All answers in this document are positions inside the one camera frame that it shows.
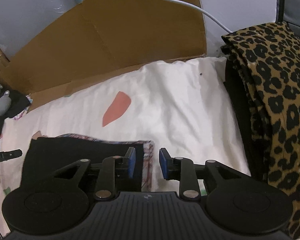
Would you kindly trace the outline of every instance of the metal screw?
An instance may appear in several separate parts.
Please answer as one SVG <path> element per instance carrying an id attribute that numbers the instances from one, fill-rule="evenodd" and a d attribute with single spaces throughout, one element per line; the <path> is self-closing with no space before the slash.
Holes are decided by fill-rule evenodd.
<path id="1" fill-rule="evenodd" d="M 111 192 L 109 190 L 99 190 L 96 192 L 96 196 L 98 198 L 108 198 L 111 196 Z"/>
<path id="2" fill-rule="evenodd" d="M 188 198 L 195 198 L 199 196 L 199 193 L 195 190 L 189 189 L 183 192 L 183 195 Z"/>

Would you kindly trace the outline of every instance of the folded cloth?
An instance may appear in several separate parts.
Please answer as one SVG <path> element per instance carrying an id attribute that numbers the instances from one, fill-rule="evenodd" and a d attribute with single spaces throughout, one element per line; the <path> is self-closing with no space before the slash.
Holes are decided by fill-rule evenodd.
<path id="1" fill-rule="evenodd" d="M 293 201 L 286 233 L 300 238 L 300 40 L 286 23 L 256 25 L 222 39 L 246 92 L 263 179 Z"/>
<path id="2" fill-rule="evenodd" d="M 30 96 L 30 95 L 27 95 L 26 98 L 28 99 L 29 103 L 31 104 L 32 101 L 33 101 L 33 99 L 31 98 L 31 96 Z M 23 117 L 26 113 L 28 113 L 29 107 L 30 107 L 30 105 L 28 105 L 25 109 L 23 109 L 23 110 L 21 111 L 21 113 L 15 115 L 15 116 L 13 117 L 13 120 L 19 120 L 19 119 L 20 119 L 21 117 Z"/>
<path id="3" fill-rule="evenodd" d="M 258 181 L 263 181 L 263 174 L 266 170 L 263 157 L 264 152 L 258 147 L 258 142 L 252 140 L 249 101 L 242 79 L 234 67 L 234 62 L 227 60 L 225 73 L 226 81 L 224 82 L 224 85 L 228 91 L 234 113 L 238 120 L 238 126 L 251 177 Z"/>
<path id="4" fill-rule="evenodd" d="M 124 188 L 128 191 L 149 191 L 152 180 L 152 141 L 112 142 L 78 134 L 32 139 L 23 163 L 21 186 L 34 183 L 80 159 L 102 163 L 104 158 L 110 156 L 124 156 L 129 147 L 136 150 L 133 178 L 117 179 L 118 190 Z"/>
<path id="5" fill-rule="evenodd" d="M 11 106 L 9 110 L 5 113 L 5 118 L 13 118 L 20 114 L 26 107 L 30 106 L 30 101 L 27 96 L 21 94 L 17 90 L 9 90 L 9 97 L 11 98 Z"/>

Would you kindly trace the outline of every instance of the cardboard flap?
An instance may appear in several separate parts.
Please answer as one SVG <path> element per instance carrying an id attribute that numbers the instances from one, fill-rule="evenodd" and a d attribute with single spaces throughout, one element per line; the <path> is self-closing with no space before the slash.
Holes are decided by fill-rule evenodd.
<path id="1" fill-rule="evenodd" d="M 199 0 L 183 0 L 200 6 Z M 163 0 L 85 0 L 50 24 L 0 72 L 34 93 L 155 60 L 206 53 L 202 14 Z"/>

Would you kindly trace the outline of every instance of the black cloth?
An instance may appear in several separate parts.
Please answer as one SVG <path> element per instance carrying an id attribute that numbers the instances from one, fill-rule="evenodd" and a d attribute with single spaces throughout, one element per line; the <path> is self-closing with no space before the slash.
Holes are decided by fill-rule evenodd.
<path id="1" fill-rule="evenodd" d="M 0 97 L 5 91 L 6 89 L 2 89 Z M 11 106 L 3 116 L 0 116 L 0 135 L 4 124 L 4 119 L 12 118 L 17 114 L 20 114 L 27 106 L 30 105 L 28 98 L 16 90 L 10 90 L 9 97 L 11 98 Z"/>
<path id="2" fill-rule="evenodd" d="M 106 157 L 124 156 L 129 147 L 136 149 L 133 178 L 117 178 L 116 184 L 118 190 L 141 191 L 143 144 L 110 144 L 71 137 L 39 137 L 37 140 L 31 140 L 23 163 L 21 186 L 33 184 L 55 170 L 80 159 L 90 159 L 91 163 L 102 163 Z"/>
<path id="3" fill-rule="evenodd" d="M 262 181 L 265 172 L 263 151 L 258 148 L 258 145 L 251 138 L 251 113 L 248 98 L 241 77 L 234 69 L 233 64 L 232 60 L 226 62 L 226 81 L 224 85 L 237 117 L 251 177 Z"/>

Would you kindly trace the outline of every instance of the patterned cloth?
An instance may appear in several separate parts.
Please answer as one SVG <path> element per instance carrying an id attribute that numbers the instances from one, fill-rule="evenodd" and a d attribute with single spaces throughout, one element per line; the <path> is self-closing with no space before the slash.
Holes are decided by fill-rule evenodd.
<path id="1" fill-rule="evenodd" d="M 286 233 L 300 238 L 300 40 L 286 23 L 249 27 L 223 40 L 246 91 L 264 179 L 293 201 Z"/>
<path id="2" fill-rule="evenodd" d="M 30 95 L 27 95 L 26 98 L 28 98 L 29 102 L 32 103 L 33 99 L 30 97 Z M 30 106 L 27 106 L 20 114 L 17 114 L 15 117 L 13 117 L 13 120 L 19 120 L 26 113 L 28 113 L 29 107 Z"/>
<path id="3" fill-rule="evenodd" d="M 142 191 L 151 191 L 151 182 L 152 182 L 152 157 L 153 157 L 153 149 L 154 143 L 153 141 L 137 141 L 137 142 L 116 142 L 116 141 L 103 141 L 93 137 L 75 134 L 75 133 L 67 133 L 58 137 L 71 137 L 82 140 L 88 140 L 93 142 L 102 142 L 109 144 L 143 144 L 143 167 L 142 167 L 142 182 L 141 182 L 141 190 Z"/>

